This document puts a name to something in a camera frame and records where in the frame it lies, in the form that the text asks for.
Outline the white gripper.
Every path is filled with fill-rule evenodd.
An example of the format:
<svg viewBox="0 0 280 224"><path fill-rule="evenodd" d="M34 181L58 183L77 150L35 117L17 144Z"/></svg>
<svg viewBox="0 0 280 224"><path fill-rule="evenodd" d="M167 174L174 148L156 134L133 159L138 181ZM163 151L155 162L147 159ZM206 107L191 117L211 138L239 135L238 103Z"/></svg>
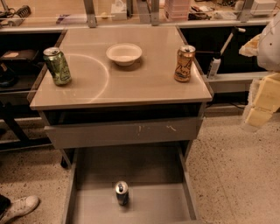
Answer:
<svg viewBox="0 0 280 224"><path fill-rule="evenodd" d="M260 34L243 45L239 54L246 57L258 55ZM253 80L244 109L244 127L261 128L280 108L280 73L271 73L260 80Z"/></svg>

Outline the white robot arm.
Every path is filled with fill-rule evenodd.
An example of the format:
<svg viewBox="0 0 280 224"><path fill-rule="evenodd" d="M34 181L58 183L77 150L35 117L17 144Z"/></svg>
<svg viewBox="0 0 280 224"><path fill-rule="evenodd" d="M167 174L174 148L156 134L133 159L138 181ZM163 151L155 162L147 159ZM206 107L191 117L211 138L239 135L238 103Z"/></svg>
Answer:
<svg viewBox="0 0 280 224"><path fill-rule="evenodd" d="M280 108L280 13L277 13L261 34L241 47L239 54L256 56L257 65L269 72L250 84L248 105L242 114L242 127L260 129Z"/></svg>

